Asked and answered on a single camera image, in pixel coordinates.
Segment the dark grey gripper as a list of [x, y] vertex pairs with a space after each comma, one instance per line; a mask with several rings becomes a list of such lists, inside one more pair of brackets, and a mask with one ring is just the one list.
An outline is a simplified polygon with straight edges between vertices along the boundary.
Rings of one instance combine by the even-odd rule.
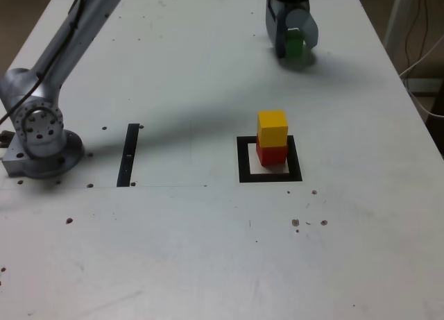
[[309, 1], [266, 0], [266, 31], [278, 58], [286, 56], [287, 29], [298, 29], [309, 49], [318, 44], [318, 26], [310, 14]]

